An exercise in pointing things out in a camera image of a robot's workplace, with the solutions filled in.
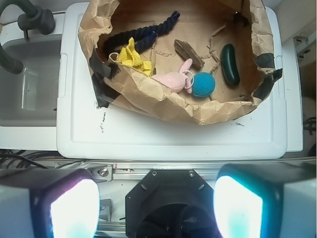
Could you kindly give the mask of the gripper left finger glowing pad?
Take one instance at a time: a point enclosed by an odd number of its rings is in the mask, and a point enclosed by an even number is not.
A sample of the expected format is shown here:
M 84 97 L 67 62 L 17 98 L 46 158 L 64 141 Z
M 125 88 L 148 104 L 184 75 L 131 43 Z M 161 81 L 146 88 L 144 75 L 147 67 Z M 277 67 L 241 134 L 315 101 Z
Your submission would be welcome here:
M 87 169 L 2 169 L 2 238 L 92 238 L 100 192 Z

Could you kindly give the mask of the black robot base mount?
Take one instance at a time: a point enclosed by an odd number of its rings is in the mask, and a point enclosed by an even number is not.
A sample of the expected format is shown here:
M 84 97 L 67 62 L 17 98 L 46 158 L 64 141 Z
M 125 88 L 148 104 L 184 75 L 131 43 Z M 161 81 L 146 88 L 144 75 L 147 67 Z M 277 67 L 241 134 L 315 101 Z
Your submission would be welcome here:
M 125 196 L 129 238 L 219 238 L 213 188 L 195 170 L 151 170 Z

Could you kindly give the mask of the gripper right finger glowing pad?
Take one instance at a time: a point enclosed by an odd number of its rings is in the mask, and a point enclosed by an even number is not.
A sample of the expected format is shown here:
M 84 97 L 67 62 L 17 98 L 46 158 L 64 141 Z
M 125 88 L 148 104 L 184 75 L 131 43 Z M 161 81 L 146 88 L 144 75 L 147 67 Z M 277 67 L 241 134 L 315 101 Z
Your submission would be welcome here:
M 226 164 L 214 185 L 213 209 L 224 238 L 315 238 L 316 165 Z

